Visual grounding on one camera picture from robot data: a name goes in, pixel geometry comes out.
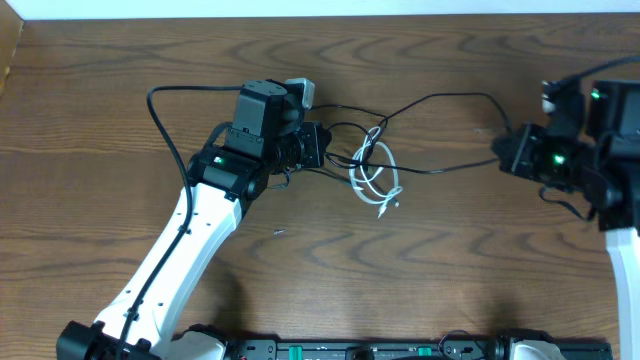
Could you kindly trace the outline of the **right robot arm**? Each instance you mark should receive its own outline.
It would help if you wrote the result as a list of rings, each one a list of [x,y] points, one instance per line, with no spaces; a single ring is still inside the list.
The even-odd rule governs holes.
[[[615,276],[620,356],[639,356],[639,84],[577,76],[543,86],[546,126],[526,124],[493,140],[502,172],[543,190],[580,192],[606,237]]]

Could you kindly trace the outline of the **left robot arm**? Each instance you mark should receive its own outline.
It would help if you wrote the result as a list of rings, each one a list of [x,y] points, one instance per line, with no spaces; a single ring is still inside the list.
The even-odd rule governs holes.
[[[165,229],[131,280],[93,324],[71,321],[60,359],[222,359],[225,341],[198,327],[174,335],[204,270],[273,175],[317,169],[330,132],[305,114],[315,85],[306,78],[252,80],[236,87],[230,122],[217,125],[188,163]]]

